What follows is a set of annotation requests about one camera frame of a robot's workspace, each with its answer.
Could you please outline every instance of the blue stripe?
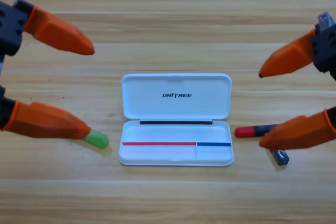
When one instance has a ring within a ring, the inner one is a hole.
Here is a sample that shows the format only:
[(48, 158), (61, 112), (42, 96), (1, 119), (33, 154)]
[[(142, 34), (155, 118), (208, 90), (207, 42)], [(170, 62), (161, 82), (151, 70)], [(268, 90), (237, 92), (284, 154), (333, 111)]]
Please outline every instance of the blue stripe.
[(231, 143), (205, 143), (205, 142), (198, 142), (197, 146), (231, 146)]

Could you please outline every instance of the green eraser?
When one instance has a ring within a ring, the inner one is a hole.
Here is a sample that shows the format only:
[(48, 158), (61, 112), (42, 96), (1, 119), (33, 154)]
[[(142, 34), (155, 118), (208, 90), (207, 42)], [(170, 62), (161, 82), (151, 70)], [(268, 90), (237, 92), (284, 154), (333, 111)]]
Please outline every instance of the green eraser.
[(105, 148), (109, 145), (108, 137), (105, 134), (95, 130), (91, 130), (89, 135), (87, 135), (84, 140), (99, 148)]

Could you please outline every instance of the red marker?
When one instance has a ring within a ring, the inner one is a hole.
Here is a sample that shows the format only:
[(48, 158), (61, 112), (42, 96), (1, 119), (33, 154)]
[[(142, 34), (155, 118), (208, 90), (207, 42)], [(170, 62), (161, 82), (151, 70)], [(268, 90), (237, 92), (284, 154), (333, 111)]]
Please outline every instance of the red marker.
[(239, 127), (235, 130), (236, 137), (265, 136), (276, 124)]

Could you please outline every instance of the wood grain surface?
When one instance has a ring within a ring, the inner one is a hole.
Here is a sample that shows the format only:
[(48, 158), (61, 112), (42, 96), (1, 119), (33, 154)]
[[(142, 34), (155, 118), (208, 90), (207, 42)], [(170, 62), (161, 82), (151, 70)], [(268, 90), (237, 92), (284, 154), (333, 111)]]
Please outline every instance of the wood grain surface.
[[(0, 0), (12, 4), (15, 0)], [(226, 73), (226, 121), (279, 123), (335, 105), (336, 83), (307, 66), (258, 77), (269, 55), (303, 35), (336, 0), (27, 0), (78, 26), (93, 56), (24, 36), (1, 85), (12, 99), (49, 103), (108, 134), (111, 147), (0, 136), (1, 224), (336, 223), (336, 142), (288, 151), (280, 168), (259, 139), (236, 139), (228, 167), (132, 167), (118, 160), (121, 78), (128, 73)]]

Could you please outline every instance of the unitree logo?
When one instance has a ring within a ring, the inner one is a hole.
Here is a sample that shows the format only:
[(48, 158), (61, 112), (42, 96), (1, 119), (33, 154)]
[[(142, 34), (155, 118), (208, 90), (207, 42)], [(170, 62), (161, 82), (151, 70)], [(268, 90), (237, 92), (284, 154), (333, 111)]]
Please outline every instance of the unitree logo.
[(171, 93), (171, 94), (162, 94), (162, 97), (191, 97), (192, 94), (175, 94), (175, 93)]

